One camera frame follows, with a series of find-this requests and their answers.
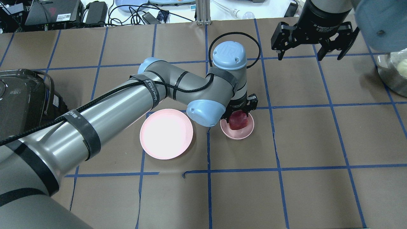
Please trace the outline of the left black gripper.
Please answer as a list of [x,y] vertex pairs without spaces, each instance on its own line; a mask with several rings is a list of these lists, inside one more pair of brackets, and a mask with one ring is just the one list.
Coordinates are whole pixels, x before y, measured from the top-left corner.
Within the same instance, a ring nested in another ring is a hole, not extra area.
[[230,100],[226,106],[225,113],[223,114],[223,119],[228,121],[230,115],[238,110],[243,110],[245,114],[245,119],[249,118],[249,113],[257,109],[258,97],[256,94],[248,95],[247,92],[241,98],[237,100]]

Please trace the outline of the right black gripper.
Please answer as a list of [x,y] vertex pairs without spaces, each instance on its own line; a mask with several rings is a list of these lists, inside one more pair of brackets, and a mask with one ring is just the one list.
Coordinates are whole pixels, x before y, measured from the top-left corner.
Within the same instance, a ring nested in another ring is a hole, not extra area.
[[320,44],[317,60],[334,50],[341,60],[355,43],[359,28],[345,19],[352,10],[350,0],[307,0],[296,24],[279,22],[271,37],[271,48],[281,61],[286,50],[302,44]]

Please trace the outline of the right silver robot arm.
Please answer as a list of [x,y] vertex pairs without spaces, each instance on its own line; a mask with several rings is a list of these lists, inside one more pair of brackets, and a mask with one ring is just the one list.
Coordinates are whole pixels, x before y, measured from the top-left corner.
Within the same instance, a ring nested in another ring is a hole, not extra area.
[[341,60],[359,33],[379,52],[406,48],[405,0],[307,0],[298,22],[279,22],[271,48],[282,60],[284,53],[299,45],[320,44],[317,59],[337,50]]

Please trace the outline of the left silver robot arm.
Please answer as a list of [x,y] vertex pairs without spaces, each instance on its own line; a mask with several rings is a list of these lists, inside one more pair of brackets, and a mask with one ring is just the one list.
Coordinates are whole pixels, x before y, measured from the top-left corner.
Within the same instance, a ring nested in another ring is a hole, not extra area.
[[167,97],[186,104],[197,124],[256,109],[247,95],[246,51],[235,41],[209,47],[205,77],[149,57],[119,87],[57,119],[1,141],[2,229],[89,229],[57,203],[61,179]]

